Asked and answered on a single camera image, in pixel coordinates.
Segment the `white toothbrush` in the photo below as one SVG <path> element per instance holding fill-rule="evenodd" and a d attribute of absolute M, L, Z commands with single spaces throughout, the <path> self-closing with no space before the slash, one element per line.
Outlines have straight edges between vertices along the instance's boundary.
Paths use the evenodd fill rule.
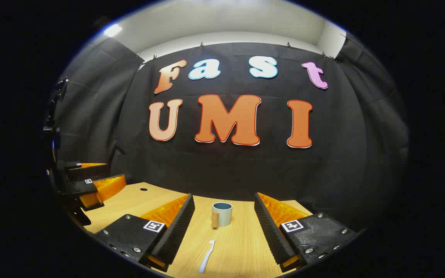
<path fill-rule="evenodd" d="M 209 251 L 205 254 L 203 261 L 201 262 L 200 267 L 198 269 L 198 273 L 205 273 L 206 267 L 208 264 L 208 260 L 209 260 L 210 255 L 212 254 L 214 247 L 215 247 L 215 240 L 209 241 L 209 245 L 210 245 Z"/>

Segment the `light blue cup wooden handle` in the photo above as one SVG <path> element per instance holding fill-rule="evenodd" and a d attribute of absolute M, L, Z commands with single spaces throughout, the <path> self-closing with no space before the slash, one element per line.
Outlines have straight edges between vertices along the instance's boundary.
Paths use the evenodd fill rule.
<path fill-rule="evenodd" d="M 231 222 L 233 206 L 226 202 L 216 202 L 212 204 L 211 227 L 217 229 L 218 227 L 228 226 Z"/>

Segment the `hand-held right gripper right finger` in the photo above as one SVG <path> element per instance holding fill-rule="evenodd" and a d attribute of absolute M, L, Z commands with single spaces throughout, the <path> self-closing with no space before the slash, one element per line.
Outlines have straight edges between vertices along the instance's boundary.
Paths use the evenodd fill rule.
<path fill-rule="evenodd" d="M 305 213 L 260 192 L 255 193 L 254 210 L 282 272 L 318 264 L 359 236 L 323 212 Z"/>

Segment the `wooden desktop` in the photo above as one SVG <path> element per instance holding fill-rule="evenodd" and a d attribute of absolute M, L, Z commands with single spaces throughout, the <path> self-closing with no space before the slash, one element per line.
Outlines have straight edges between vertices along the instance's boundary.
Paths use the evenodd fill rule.
<path fill-rule="evenodd" d="M 99 232 L 125 214 L 143 214 L 183 196 L 176 192 L 148 183 L 127 185 L 114 197 L 105 201 L 104 207 L 86 211 L 91 225 L 90 232 Z M 161 276 L 174 278 L 276 278 L 282 276 L 267 245 L 254 210 L 253 201 L 227 202 L 233 206 L 228 226 L 212 229 L 212 204 L 219 199 L 193 197 L 195 211 L 173 264 Z M 198 273 L 209 241 L 215 240 L 205 273 Z"/>

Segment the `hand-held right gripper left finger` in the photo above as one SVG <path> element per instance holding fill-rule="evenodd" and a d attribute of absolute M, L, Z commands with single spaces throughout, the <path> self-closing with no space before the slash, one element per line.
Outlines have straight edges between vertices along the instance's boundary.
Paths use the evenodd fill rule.
<path fill-rule="evenodd" d="M 125 214 L 93 235 L 138 264 L 166 272 L 189 227 L 195 202 L 185 194 L 138 217 Z"/>

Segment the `black backdrop cloth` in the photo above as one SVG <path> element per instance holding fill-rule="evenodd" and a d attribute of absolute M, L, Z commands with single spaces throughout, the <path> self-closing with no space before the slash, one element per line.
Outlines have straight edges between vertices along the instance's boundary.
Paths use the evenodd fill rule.
<path fill-rule="evenodd" d="M 285 46 L 237 42 L 194 47 L 144 62 L 106 39 L 64 69 L 57 105 L 59 157 L 107 163 L 128 183 L 200 197 L 251 201 L 256 192 L 296 200 L 352 229 L 379 217 L 401 184 L 409 129 L 397 85 L 353 39 L 336 59 Z M 261 100 L 256 146 L 219 125 L 198 142 L 202 104 L 230 111 Z"/>

